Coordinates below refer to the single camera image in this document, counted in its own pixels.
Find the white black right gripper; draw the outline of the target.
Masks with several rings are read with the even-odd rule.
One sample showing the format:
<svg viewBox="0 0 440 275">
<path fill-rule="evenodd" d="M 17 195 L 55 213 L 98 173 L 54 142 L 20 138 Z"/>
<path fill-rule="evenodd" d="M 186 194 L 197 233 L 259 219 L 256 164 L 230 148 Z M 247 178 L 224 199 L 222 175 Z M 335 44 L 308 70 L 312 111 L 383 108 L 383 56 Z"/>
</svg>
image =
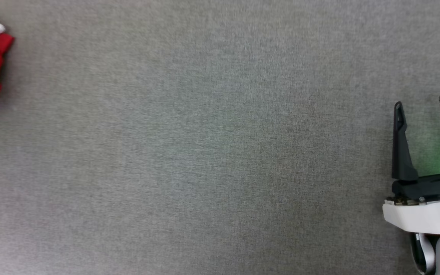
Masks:
<svg viewBox="0 0 440 275">
<path fill-rule="evenodd" d="M 402 102 L 393 108 L 391 191 L 382 206 L 384 220 L 409 233 L 440 234 L 440 174 L 422 176 L 411 161 Z"/>
</svg>

